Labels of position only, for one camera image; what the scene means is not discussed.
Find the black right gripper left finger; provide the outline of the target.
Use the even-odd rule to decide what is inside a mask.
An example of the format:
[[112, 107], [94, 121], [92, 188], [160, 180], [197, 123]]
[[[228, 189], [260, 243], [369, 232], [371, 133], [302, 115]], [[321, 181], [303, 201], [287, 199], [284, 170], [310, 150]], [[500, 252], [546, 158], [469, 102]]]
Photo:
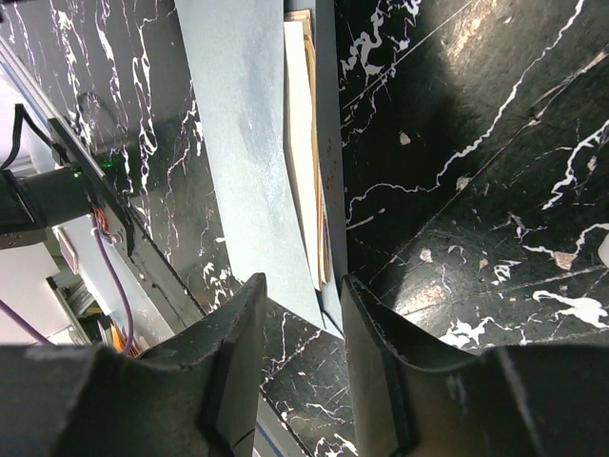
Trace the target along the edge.
[[130, 358], [102, 346], [2, 346], [5, 456], [249, 456], [266, 278]]

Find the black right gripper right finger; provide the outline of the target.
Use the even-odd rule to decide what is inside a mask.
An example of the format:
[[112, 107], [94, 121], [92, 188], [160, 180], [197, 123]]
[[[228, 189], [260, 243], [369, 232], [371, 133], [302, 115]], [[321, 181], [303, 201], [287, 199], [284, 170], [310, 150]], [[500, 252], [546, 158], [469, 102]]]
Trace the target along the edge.
[[346, 359], [362, 456], [604, 456], [608, 350], [454, 348], [343, 279]]

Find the grey paper envelope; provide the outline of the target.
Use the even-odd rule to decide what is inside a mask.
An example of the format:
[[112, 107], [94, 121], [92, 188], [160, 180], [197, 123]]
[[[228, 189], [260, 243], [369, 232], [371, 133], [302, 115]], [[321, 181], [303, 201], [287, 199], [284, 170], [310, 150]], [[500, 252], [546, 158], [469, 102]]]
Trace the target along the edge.
[[[176, 5], [234, 276], [266, 276], [271, 300], [340, 336], [347, 273], [335, 10], [330, 1]], [[285, 15], [309, 10], [329, 281], [315, 289], [285, 160]]]

